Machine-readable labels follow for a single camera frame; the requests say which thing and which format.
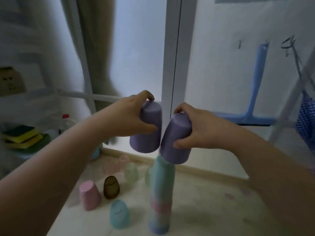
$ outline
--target hand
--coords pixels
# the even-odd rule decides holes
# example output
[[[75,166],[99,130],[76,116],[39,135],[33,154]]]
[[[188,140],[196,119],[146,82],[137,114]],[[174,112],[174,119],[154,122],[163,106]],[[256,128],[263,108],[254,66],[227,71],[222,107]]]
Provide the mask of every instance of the hand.
[[[192,123],[192,133],[189,137],[173,143],[175,148],[219,148],[231,150],[235,137],[238,137],[242,127],[220,118],[209,111],[196,109],[187,103],[180,104],[174,113],[184,112]]]
[[[103,138],[127,137],[155,132],[157,130],[155,125],[144,123],[139,118],[140,110],[147,99],[154,101],[154,96],[149,91],[144,90],[137,95],[122,98],[94,114],[92,116],[93,121],[99,121],[100,130],[109,135]]]

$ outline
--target hanging cord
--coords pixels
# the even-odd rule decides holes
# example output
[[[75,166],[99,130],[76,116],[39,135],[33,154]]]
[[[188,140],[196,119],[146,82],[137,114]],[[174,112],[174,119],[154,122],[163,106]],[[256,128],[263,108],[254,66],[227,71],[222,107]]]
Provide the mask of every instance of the hanging cord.
[[[288,56],[288,52],[287,51],[289,49],[292,49],[293,55],[294,55],[294,60],[295,60],[295,65],[296,65],[296,68],[297,68],[297,72],[298,72],[300,81],[302,81],[302,73],[301,73],[301,67],[300,67],[300,65],[301,65],[303,67],[304,71],[305,71],[307,79],[309,80],[309,82],[311,83],[311,85],[313,87],[313,90],[315,91],[315,83],[314,83],[311,75],[307,72],[307,69],[304,67],[304,65],[303,65],[303,63],[301,61],[301,58],[297,54],[297,51],[296,51],[296,48],[295,48],[295,41],[296,41],[296,39],[294,39],[294,35],[291,36],[290,38],[288,38],[288,39],[286,39],[285,41],[282,42],[281,49],[285,49],[286,50],[286,57]]]

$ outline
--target purple cup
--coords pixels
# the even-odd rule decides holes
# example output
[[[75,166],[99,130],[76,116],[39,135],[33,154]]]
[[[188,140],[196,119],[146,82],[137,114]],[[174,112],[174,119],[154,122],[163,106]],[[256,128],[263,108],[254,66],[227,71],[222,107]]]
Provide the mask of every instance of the purple cup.
[[[169,163],[183,164],[188,160],[191,149],[177,149],[173,142],[190,136],[191,121],[185,113],[174,114],[164,133],[160,154]]]
[[[141,153],[156,151],[161,142],[162,132],[162,108],[160,104],[146,101],[140,112],[140,119],[149,124],[157,126],[157,131],[152,134],[137,134],[130,137],[129,144],[133,150]]]

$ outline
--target blue checkered cloth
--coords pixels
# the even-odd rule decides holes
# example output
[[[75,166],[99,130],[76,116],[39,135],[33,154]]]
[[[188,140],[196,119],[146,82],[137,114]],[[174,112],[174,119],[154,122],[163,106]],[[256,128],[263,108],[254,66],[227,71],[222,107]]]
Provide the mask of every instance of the blue checkered cloth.
[[[303,100],[295,130],[315,155],[315,101],[303,91]]]

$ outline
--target person's left hand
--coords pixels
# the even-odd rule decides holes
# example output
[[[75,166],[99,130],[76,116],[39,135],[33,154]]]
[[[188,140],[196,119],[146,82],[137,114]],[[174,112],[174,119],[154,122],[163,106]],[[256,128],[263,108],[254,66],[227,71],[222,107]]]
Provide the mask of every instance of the person's left hand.
[[[154,101],[154,96],[147,90],[137,95],[120,99],[112,105],[94,114],[91,119],[108,137],[127,137],[135,134],[151,134],[157,130],[153,124],[140,120],[140,110],[144,102]]]

